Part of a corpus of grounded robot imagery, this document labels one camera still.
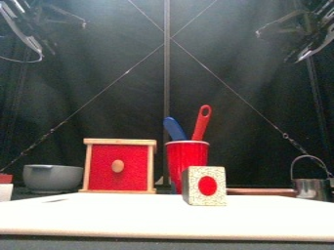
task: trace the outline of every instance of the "red dot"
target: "red dot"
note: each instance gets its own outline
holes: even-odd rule
[[[198,189],[203,195],[212,195],[216,191],[216,182],[210,176],[203,176],[198,181]]]

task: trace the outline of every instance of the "red utensil handle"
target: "red utensil handle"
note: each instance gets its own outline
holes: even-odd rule
[[[192,136],[194,141],[202,141],[210,117],[211,117],[211,106],[203,105],[200,107],[196,122],[195,122],[195,131],[194,131],[194,136]]]

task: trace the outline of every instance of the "red cup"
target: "red cup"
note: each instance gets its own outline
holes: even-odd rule
[[[190,166],[207,165],[208,143],[174,141],[166,144],[167,166],[176,193],[182,193],[182,173]]]

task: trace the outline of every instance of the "red box face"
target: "red box face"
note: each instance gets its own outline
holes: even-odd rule
[[[88,189],[147,190],[147,157],[148,146],[93,145]],[[124,162],[120,173],[111,168],[115,160]]]

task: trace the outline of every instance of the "pot handle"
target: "pot handle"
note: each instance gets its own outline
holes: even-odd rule
[[[315,160],[317,163],[319,163],[317,165],[325,170],[327,178],[333,177],[333,174],[329,172],[326,164],[323,163],[323,161],[318,157],[315,157],[313,155],[303,154],[303,155],[298,156],[294,159],[293,163],[291,163],[291,168],[290,168],[290,177],[291,177],[291,180],[294,179],[294,165],[295,165],[297,161],[301,160],[301,159],[303,159],[303,158],[310,158],[310,159]]]
[[[28,165],[29,168],[51,169],[53,165]]]

